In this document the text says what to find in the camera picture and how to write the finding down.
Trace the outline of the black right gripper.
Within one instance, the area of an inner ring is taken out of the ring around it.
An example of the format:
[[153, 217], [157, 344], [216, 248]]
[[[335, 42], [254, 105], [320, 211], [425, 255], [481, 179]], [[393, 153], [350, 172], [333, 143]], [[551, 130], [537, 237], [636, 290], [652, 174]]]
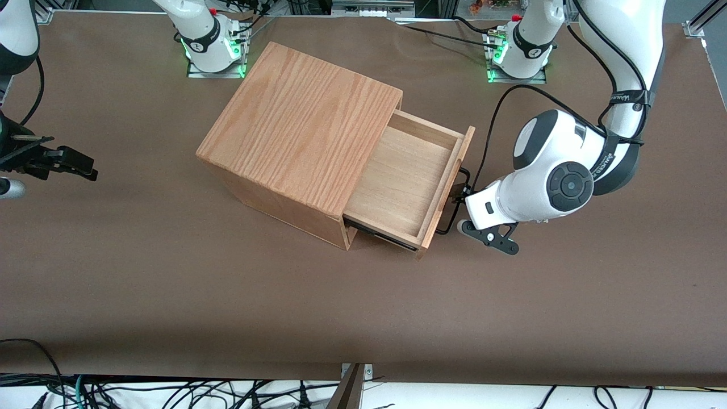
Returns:
[[88, 155], [71, 148], [57, 148], [59, 165], [44, 167], [44, 155], [49, 148], [43, 146], [55, 138], [36, 135], [11, 135], [1, 137], [3, 173], [28, 174], [34, 178], [48, 178], [50, 173], [74, 174], [88, 181], [98, 179], [98, 171], [94, 169], [94, 160]]

